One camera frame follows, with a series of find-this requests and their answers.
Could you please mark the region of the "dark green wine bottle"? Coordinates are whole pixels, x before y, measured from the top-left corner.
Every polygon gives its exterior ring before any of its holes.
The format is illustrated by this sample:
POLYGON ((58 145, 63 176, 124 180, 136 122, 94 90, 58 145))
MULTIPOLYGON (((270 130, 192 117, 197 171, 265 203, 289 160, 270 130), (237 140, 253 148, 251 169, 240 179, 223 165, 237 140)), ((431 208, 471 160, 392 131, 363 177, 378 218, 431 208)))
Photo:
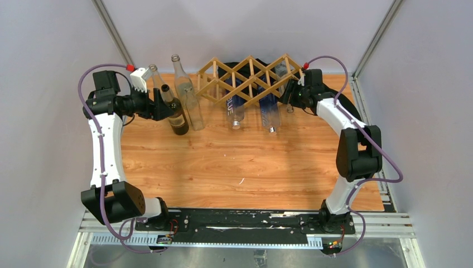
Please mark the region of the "dark green wine bottle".
POLYGON ((161 86, 161 96, 166 105, 173 110, 173 115, 168 117, 173 132, 179 136, 185 135, 189 131, 189 123, 180 100, 174 96, 167 84, 161 86))

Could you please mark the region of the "clear blue labelled bottle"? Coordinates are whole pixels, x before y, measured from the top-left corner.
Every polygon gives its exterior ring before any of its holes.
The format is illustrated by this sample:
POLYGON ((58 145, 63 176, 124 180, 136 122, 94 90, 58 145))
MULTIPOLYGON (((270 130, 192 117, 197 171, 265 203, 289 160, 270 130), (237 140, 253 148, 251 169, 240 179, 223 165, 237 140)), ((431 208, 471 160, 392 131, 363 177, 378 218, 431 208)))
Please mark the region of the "clear blue labelled bottle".
POLYGON ((277 98, 269 93, 259 100, 259 105, 262 126, 270 135, 275 136, 281 125, 277 98))

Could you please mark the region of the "small clear glass bottle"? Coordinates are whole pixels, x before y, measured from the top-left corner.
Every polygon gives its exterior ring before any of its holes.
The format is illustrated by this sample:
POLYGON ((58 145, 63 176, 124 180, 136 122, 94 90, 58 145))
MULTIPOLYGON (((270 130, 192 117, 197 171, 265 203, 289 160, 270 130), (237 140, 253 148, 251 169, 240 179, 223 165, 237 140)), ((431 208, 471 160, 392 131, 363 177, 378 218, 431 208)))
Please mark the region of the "small clear glass bottle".
MULTIPOLYGON (((286 63, 284 61, 281 61, 274 67, 274 71, 277 76, 277 81, 280 81, 281 79, 285 78, 288 74, 286 63)), ((287 84, 288 84, 288 81, 285 81, 285 83, 279 87, 278 91, 280 95, 283 95, 284 92, 286 91, 287 84)), ((287 113, 294 112, 294 109, 290 104, 286 105, 286 110, 287 110, 287 113)))

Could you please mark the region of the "clear bottle white label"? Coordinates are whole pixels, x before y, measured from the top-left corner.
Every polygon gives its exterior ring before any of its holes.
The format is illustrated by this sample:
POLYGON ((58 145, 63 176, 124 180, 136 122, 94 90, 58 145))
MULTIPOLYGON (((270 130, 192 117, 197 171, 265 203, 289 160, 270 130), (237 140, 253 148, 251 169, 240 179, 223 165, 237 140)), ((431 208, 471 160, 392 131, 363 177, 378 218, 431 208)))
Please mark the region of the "clear bottle white label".
POLYGON ((156 67, 155 64, 150 64, 149 69, 152 72, 153 89, 158 89, 161 93, 161 97, 165 100, 165 97, 163 96, 161 88, 163 85, 167 85, 167 84, 161 78, 161 75, 158 72, 158 68, 156 67))

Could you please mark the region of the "slim clear glass bottle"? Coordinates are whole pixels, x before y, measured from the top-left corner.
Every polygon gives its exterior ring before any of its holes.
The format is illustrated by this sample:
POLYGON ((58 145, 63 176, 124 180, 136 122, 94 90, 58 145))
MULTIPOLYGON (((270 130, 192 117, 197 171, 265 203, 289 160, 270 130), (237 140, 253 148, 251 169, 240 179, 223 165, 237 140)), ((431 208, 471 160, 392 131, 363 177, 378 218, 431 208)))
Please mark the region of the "slim clear glass bottle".
POLYGON ((201 114, 200 103, 193 90, 193 87, 186 87, 184 89, 184 101, 193 130, 203 130, 205 128, 205 124, 201 114))

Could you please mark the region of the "clear bottle black label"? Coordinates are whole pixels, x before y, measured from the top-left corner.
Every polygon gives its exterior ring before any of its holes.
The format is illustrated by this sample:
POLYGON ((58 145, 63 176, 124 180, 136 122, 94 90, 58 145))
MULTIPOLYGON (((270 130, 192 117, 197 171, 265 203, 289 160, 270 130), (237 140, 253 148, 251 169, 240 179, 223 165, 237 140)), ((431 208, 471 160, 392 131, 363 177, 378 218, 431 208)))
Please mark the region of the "clear bottle black label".
POLYGON ((193 83, 189 75, 184 71, 179 55, 172 55, 171 60, 175 72, 174 85, 177 95, 185 108, 189 112, 193 111, 197 106, 193 83))

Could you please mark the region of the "clear bottle blue label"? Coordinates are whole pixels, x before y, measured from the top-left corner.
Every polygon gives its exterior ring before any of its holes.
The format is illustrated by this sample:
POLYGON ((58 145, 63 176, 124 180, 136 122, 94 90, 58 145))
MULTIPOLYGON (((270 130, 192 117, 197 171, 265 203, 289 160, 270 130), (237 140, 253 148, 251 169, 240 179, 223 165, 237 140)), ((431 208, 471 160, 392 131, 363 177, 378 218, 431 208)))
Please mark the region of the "clear bottle blue label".
POLYGON ((241 123, 245 117, 244 103, 245 100, 239 95, 234 95, 226 102, 226 119, 230 123, 232 129, 241 128, 241 123))

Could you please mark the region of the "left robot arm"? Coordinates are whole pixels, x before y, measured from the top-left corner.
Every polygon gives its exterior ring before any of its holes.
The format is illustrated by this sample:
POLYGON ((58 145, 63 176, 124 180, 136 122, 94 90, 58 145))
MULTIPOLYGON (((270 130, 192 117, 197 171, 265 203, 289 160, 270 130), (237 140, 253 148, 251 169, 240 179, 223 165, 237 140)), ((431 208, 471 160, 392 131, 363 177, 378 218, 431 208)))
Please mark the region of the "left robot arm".
POLYGON ((81 202, 103 225, 135 218, 163 231, 172 222, 162 198, 146 198, 127 181, 122 162, 124 117, 161 121, 173 114, 162 99, 161 83, 147 89, 147 80, 154 75, 150 68, 136 69, 130 74, 130 94, 120 95, 116 71, 93 73, 95 90, 83 109, 93 138, 93 173, 90 189, 81 192, 81 202))

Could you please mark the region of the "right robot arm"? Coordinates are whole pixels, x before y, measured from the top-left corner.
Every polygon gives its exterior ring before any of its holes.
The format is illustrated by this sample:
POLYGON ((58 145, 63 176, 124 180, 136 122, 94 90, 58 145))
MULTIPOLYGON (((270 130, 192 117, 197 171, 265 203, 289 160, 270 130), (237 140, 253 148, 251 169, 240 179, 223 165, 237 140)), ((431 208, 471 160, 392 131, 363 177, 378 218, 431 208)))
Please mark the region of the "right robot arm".
POLYGON ((333 233, 348 223, 352 199, 359 192, 362 180, 372 178, 382 168, 382 155, 369 142, 373 140, 380 145, 381 131, 375 125, 365 124, 353 102, 323 82, 320 69, 304 69, 290 79, 279 101, 300 109, 309 108, 339 137, 336 153, 339 177, 315 220, 322 231, 333 233))

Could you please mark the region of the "wooden lattice wine rack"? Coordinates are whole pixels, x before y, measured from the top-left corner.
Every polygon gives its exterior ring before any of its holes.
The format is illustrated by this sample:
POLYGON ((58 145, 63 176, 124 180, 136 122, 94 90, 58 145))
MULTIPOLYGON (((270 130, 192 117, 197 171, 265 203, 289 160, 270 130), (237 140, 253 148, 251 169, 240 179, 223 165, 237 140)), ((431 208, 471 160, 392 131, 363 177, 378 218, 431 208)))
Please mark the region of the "wooden lattice wine rack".
POLYGON ((296 79, 301 71, 302 66, 288 54, 267 66, 251 55, 234 67, 214 57, 197 72, 196 95, 223 107, 229 98, 237 94, 246 101, 245 108, 258 106, 259 100, 269 93, 279 98, 279 87, 285 81, 296 79), (274 67, 281 61, 286 63, 288 74, 277 81, 274 67))

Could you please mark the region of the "black cloth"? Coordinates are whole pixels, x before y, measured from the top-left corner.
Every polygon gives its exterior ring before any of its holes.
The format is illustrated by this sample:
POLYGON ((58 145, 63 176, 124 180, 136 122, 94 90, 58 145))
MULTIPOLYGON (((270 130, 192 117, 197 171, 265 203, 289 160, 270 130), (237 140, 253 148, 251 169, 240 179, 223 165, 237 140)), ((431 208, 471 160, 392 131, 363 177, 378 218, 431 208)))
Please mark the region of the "black cloth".
MULTIPOLYGON (((263 65, 267 66, 268 64, 257 59, 260 63, 263 65)), ((231 67, 234 67, 238 62, 230 62, 226 63, 231 67)), ((302 71, 305 73, 305 85, 308 85, 311 82, 318 82, 318 90, 317 94, 315 95, 317 102, 317 107, 315 109, 310 109, 311 114, 314 116, 320 115, 320 112, 317 110, 318 106, 323 100, 327 100, 329 103, 337 102, 339 106, 343 107, 345 110, 348 111, 352 116, 354 116, 356 119, 361 119, 361 116, 354 106, 354 104, 350 101, 348 97, 343 95, 341 92, 338 92, 334 89, 329 88, 324 82, 323 82, 323 75, 322 71, 320 69, 309 69, 307 66, 302 67, 302 71)), ((300 75, 296 75, 296 81, 299 80, 300 75)))

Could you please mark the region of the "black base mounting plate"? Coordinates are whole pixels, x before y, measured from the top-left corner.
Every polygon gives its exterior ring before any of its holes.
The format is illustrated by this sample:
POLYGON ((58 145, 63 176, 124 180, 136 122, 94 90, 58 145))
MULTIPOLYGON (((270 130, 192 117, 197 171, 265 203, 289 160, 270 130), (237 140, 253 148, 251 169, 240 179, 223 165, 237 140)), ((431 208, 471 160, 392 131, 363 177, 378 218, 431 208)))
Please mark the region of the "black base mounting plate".
POLYGON ((329 222, 317 211, 255 209, 171 208, 168 223, 152 219, 137 223, 137 231, 170 232, 173 242, 213 243, 216 245, 301 245, 307 235, 353 235, 349 214, 329 222))

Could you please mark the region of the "aluminium rail frame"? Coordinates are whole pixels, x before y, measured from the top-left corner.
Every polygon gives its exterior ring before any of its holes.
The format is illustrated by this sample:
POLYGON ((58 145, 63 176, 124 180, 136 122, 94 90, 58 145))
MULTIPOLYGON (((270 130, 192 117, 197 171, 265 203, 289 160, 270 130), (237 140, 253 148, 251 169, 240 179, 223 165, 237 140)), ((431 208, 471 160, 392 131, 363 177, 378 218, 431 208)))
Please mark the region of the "aluminium rail frame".
POLYGON ((324 231, 315 211, 170 210, 164 229, 85 212, 67 267, 425 267, 409 215, 362 212, 324 231))

